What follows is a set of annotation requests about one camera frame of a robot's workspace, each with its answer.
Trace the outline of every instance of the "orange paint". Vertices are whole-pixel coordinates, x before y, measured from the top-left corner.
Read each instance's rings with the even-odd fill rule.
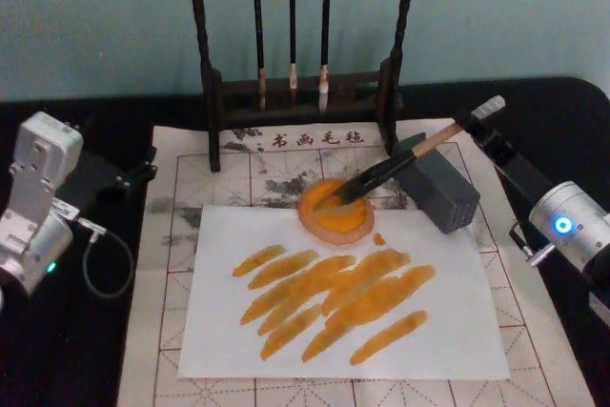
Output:
[[[267,261],[271,261],[284,253],[286,253],[286,249],[281,245],[272,245],[271,247],[258,250],[256,253],[251,254],[244,259],[244,261],[233,270],[233,276],[245,275],[262,266]]]
[[[377,246],[379,245],[385,245],[385,238],[383,238],[383,236],[380,233],[376,233],[373,236],[373,241],[375,242],[375,244]]]
[[[341,307],[328,318],[324,329],[310,342],[305,352],[303,352],[301,359],[303,362],[309,361],[348,334],[354,327],[362,326],[381,318],[412,295],[434,275],[434,267],[426,265],[415,267],[401,277],[388,276],[381,278],[361,297]],[[394,337],[399,338],[400,333],[409,328],[409,323],[397,324],[395,328],[376,337],[373,347],[371,347],[372,344],[370,343],[366,349],[361,350],[362,355],[358,354],[352,363],[357,363],[363,357],[369,357],[371,350],[376,351],[383,345],[389,345]]]
[[[258,335],[268,333],[309,299],[332,288],[335,285],[336,274],[355,262],[356,258],[351,255],[337,255],[318,262],[300,275],[299,279],[290,285],[284,300],[274,306],[273,311],[260,325]]]
[[[354,352],[350,359],[350,364],[355,366],[366,361],[375,353],[417,329],[427,318],[428,315],[424,310],[418,310],[379,331]]]
[[[317,304],[282,323],[277,329],[269,334],[269,337],[265,341],[265,345],[260,352],[261,359],[264,361],[309,328],[320,316],[320,312],[321,308],[319,304]]]
[[[335,191],[344,180],[321,180],[303,192],[298,201],[298,217],[313,235],[334,245],[354,243],[368,234],[375,222],[373,207],[365,197],[346,206],[328,206],[315,210],[315,205]]]
[[[267,286],[280,278],[292,275],[307,266],[317,257],[318,254],[315,250],[304,250],[297,254],[293,254],[292,256],[278,259],[260,270],[252,281],[248,283],[248,288],[255,290],[256,288]]]
[[[408,254],[392,248],[369,254],[351,271],[346,271],[336,280],[335,287],[322,304],[322,314],[326,316],[334,309],[350,302],[384,275],[399,269],[410,261],[411,257]]]

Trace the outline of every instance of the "bamboo brush handle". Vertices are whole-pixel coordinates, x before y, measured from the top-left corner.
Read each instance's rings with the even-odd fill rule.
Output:
[[[462,127],[458,123],[451,123],[446,128],[435,133],[432,137],[427,138],[423,142],[415,145],[413,147],[413,154],[417,157],[423,156],[461,131]]]

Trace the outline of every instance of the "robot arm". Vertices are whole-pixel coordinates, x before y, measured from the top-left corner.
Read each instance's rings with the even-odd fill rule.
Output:
[[[51,209],[82,147],[78,131],[45,113],[21,124],[10,166],[9,205],[0,217],[0,296],[3,290],[30,295],[71,244],[70,228]]]
[[[82,148],[79,131],[43,112],[20,125],[10,166],[9,204],[0,217],[0,312],[12,302],[19,308],[54,269],[55,261],[71,245],[71,222],[91,231],[83,257],[83,274],[90,289],[103,298],[113,298],[129,286],[127,283],[116,294],[92,286],[87,259],[100,235],[109,235],[126,251],[132,270],[133,262],[125,242],[80,213],[107,191],[112,191],[113,198],[126,196],[153,179],[153,152],[141,166],[125,174]]]
[[[460,124],[496,169],[529,202],[529,222],[548,239],[537,252],[509,235],[536,267],[559,251],[589,284],[589,306],[610,327],[610,214],[574,182],[553,184],[494,129],[465,114]]]

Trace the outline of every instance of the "calligraphy practice mat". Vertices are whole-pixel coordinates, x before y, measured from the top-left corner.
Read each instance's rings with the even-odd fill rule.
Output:
[[[449,122],[402,121],[397,135],[430,135]],[[222,132],[220,173],[210,172],[204,132],[156,128],[153,143],[158,149],[154,164],[159,169],[148,187],[142,222],[119,406],[593,405],[538,271],[524,262],[508,236],[515,217],[493,165],[465,133],[438,150],[481,194],[470,231],[491,289],[510,378],[180,377],[178,363],[202,207],[293,208],[308,184],[324,177],[353,176],[387,154],[374,123]],[[394,180],[374,190],[370,198],[377,209],[416,209]],[[236,289],[240,288],[245,285],[237,284]],[[428,324],[405,338],[424,331]]]

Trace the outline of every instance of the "blue led light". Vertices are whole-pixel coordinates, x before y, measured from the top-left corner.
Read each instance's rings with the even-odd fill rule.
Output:
[[[560,216],[555,220],[555,229],[560,234],[567,234],[572,231],[572,221],[565,216]]]

